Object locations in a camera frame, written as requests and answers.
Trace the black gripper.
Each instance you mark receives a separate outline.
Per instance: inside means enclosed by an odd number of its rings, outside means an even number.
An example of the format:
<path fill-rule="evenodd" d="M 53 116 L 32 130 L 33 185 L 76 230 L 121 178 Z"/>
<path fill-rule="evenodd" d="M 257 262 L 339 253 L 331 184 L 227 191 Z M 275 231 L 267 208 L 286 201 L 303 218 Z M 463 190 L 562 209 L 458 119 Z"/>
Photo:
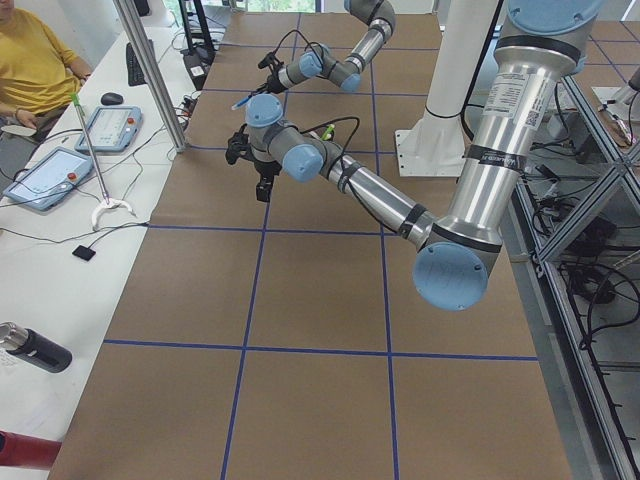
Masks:
<path fill-rule="evenodd" d="M 254 168 L 260 175 L 260 180 L 256 185 L 256 199 L 258 201 L 269 201 L 271 197 L 271 187 L 274 184 L 275 177 L 281 171 L 281 165 L 277 161 L 264 162 L 260 160 L 253 161 Z"/>
<path fill-rule="evenodd" d="M 279 94 L 286 91 L 286 86 L 281 83 L 278 76 L 269 75 L 262 85 L 262 90 L 251 92 L 250 97 L 254 97 L 264 93 Z"/>

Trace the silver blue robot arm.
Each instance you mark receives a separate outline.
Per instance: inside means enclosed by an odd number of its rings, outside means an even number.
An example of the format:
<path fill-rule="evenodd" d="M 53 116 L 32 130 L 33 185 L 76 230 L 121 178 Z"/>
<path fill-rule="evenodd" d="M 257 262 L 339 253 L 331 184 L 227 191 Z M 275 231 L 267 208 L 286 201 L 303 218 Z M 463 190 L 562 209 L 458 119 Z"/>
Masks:
<path fill-rule="evenodd" d="M 557 83 L 579 72 L 601 10 L 598 1 L 458 1 L 444 34 L 423 116 L 396 138 L 400 172 L 456 182 L 441 216 L 348 155 L 285 118 L 280 94 L 312 78 L 355 92 L 397 21 L 388 1 L 348 1 L 367 30 L 344 59 L 321 43 L 291 62 L 269 52 L 266 81 L 239 102 L 240 155 L 260 173 L 268 201 L 274 178 L 321 176 L 417 250 L 413 282 L 430 304 L 464 310 L 485 294 L 501 251 L 499 226 L 523 173 Z"/>
<path fill-rule="evenodd" d="M 270 74 L 246 100 L 258 94 L 285 92 L 314 77 L 326 79 L 345 92 L 357 91 L 366 66 L 392 37 L 396 15 L 389 1 L 344 1 L 343 5 L 350 15 L 367 26 L 366 33 L 344 60 L 335 58 L 326 45 L 308 41 L 302 36 L 306 43 L 304 53 L 285 64 L 277 58 L 279 43 L 259 62 L 258 68 L 268 68 Z"/>

